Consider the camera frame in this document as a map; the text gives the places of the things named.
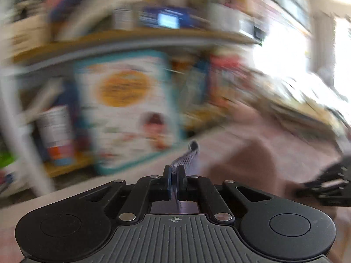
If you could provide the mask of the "purple and pink knit sweater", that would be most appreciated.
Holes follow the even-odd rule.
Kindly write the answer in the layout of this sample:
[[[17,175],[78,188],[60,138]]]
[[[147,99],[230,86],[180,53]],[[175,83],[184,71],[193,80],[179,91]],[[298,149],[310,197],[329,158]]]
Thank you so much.
[[[211,166],[205,167],[198,160],[193,160],[184,169],[188,176],[204,176],[215,184],[231,179],[319,208],[317,200],[311,196],[298,199],[297,191],[343,157],[329,142],[305,142],[294,135],[284,135],[273,140],[272,144],[259,138],[247,140]]]

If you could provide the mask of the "teal children's sound book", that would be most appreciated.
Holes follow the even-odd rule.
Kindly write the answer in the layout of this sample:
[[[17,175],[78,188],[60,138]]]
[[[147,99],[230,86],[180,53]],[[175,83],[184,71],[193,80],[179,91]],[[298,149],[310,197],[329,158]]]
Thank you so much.
[[[98,174],[129,169],[183,141],[166,53],[86,58],[75,62],[74,77]]]

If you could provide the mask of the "white usmile box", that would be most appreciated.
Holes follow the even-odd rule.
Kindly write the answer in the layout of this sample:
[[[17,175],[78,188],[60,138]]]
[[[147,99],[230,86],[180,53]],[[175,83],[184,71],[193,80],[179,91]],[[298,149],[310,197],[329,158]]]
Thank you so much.
[[[67,105],[41,112],[38,118],[40,137],[55,166],[74,162],[73,129]]]

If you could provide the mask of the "smartphone on shelf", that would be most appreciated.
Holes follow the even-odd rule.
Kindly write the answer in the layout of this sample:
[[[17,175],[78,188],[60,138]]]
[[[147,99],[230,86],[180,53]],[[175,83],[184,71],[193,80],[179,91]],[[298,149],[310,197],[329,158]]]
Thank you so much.
[[[139,11],[139,25],[152,28],[192,28],[197,25],[187,8],[143,7]]]

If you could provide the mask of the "white shelf frame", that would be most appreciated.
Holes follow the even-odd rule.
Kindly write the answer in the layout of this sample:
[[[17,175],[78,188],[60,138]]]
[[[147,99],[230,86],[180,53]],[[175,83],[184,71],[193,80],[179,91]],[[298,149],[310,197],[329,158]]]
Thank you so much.
[[[55,191],[55,187],[30,136],[30,126],[23,123],[16,73],[16,67],[1,67],[2,133],[16,158],[14,168],[17,179],[40,197]]]

